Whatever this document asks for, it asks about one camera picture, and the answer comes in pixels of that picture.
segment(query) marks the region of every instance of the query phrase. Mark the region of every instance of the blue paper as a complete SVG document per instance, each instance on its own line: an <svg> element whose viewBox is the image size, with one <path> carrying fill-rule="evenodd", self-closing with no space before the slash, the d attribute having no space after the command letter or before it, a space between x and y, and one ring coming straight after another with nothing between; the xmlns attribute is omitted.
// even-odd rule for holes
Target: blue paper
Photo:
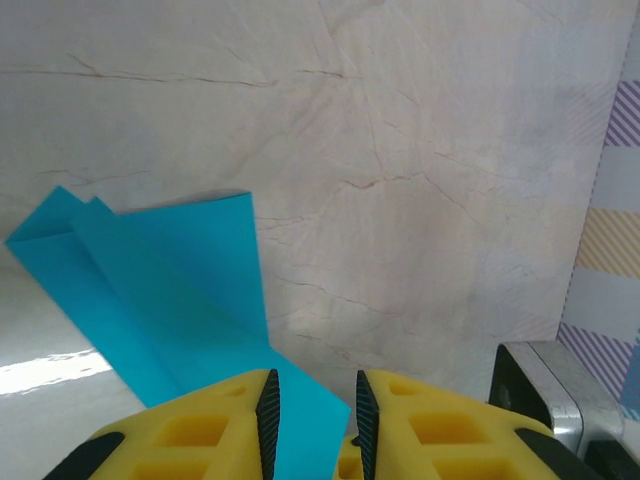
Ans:
<svg viewBox="0 0 640 480"><path fill-rule="evenodd" d="M266 343L250 195L118 218L56 190L8 244L146 405L278 368L276 478L331 477L349 410Z"/></svg>

